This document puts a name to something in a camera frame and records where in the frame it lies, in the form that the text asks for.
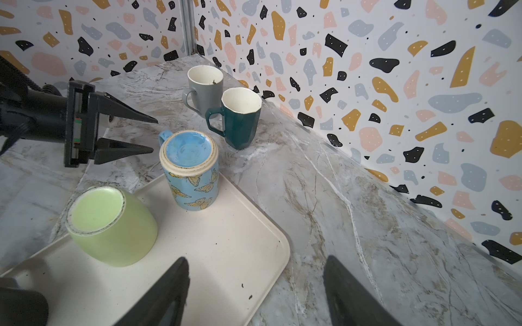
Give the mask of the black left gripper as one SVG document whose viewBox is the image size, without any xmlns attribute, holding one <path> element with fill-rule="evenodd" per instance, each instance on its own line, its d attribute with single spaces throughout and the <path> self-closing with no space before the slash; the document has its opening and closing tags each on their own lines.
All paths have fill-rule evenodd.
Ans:
<svg viewBox="0 0 522 326">
<path fill-rule="evenodd" d="M 67 89 L 64 165 L 79 167 L 94 159 L 105 164 L 121 158 L 152 153 L 144 145 L 98 138 L 99 113 L 152 124 L 156 118 L 133 109 L 107 92 L 95 92 L 92 84 L 70 81 Z"/>
</svg>

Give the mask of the grey mug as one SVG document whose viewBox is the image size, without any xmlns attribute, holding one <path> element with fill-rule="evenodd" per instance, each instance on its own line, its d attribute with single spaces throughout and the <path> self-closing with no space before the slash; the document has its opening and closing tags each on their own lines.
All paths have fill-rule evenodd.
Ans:
<svg viewBox="0 0 522 326">
<path fill-rule="evenodd" d="M 205 118 L 209 109 L 221 106 L 224 75 L 218 68 L 198 65 L 190 68 L 187 76 L 188 88 L 183 91 L 183 103 Z"/>
</svg>

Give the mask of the dark green mug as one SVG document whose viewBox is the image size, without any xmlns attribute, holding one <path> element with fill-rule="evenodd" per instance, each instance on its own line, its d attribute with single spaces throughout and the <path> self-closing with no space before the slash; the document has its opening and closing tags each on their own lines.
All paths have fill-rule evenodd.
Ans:
<svg viewBox="0 0 522 326">
<path fill-rule="evenodd" d="M 223 92 L 221 105 L 209 109 L 205 114 L 207 127 L 220 135 L 236 150 L 248 148 L 254 140 L 262 109 L 262 99 L 254 91 L 229 88 Z M 216 114 L 222 116 L 222 130 L 214 128 L 209 119 Z"/>
</svg>

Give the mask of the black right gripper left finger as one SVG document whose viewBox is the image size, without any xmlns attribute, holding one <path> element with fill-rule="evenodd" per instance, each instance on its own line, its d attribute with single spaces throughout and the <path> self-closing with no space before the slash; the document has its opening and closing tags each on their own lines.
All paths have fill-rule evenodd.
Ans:
<svg viewBox="0 0 522 326">
<path fill-rule="evenodd" d="M 180 257 L 116 324 L 180 325 L 189 286 L 189 263 Z"/>
</svg>

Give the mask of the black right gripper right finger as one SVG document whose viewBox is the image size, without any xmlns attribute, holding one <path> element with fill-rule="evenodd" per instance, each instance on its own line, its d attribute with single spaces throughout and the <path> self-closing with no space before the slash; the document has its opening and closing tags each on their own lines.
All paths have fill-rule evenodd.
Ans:
<svg viewBox="0 0 522 326">
<path fill-rule="evenodd" d="M 399 325 L 352 273 L 333 255 L 323 273 L 333 325 Z"/>
</svg>

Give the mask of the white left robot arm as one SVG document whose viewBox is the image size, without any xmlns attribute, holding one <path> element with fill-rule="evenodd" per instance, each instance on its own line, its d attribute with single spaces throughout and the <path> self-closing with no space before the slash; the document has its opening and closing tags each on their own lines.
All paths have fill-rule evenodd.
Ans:
<svg viewBox="0 0 522 326">
<path fill-rule="evenodd" d="M 90 160 L 104 164 L 152 153 L 152 148 L 143 145 L 100 138 L 102 115 L 158 122 L 83 81 L 70 81 L 67 96 L 53 85 L 39 87 L 7 59 L 1 59 L 1 136 L 6 138 L 1 153 L 20 139 L 62 143 L 64 165 L 69 168 Z"/>
</svg>

